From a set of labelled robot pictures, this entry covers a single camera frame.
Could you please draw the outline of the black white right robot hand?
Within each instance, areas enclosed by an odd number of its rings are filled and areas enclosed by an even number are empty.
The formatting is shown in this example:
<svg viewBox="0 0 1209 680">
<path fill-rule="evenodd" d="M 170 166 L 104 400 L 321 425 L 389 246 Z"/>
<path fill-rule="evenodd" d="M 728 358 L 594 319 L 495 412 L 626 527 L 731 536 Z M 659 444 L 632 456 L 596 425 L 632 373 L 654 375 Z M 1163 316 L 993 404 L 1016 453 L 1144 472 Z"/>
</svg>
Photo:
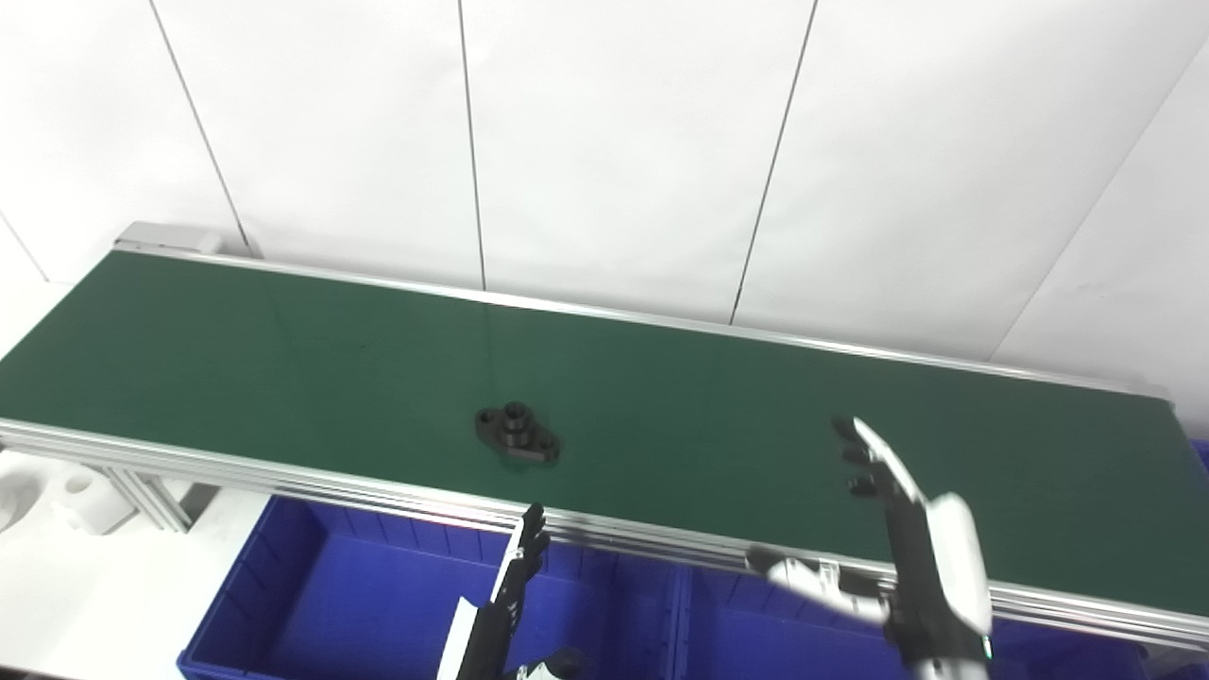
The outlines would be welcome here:
<svg viewBox="0 0 1209 680">
<path fill-rule="evenodd" d="M 832 417 L 841 457 L 863 469 L 849 482 L 855 499 L 883 503 L 893 559 L 893 589 L 843 572 L 822 559 L 804 560 L 753 546 L 744 564 L 769 584 L 883 628 L 915 679 L 988 679 L 993 662 L 993 594 L 972 511 L 962 496 L 929 499 L 910 469 L 860 417 Z"/>
</svg>

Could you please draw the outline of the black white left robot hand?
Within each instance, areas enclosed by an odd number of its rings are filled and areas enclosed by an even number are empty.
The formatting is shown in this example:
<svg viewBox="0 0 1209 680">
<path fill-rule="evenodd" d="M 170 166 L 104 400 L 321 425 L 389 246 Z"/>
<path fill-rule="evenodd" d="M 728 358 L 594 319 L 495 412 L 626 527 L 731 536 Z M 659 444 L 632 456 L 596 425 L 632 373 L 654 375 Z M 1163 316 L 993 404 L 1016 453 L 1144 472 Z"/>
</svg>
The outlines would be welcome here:
<svg viewBox="0 0 1209 680">
<path fill-rule="evenodd" d="M 530 581 L 550 546 L 543 505 L 519 517 L 509 537 L 487 603 L 457 603 L 436 679 L 578 679 L 586 659 L 575 647 L 508 668 L 511 641 L 521 621 Z"/>
</svg>

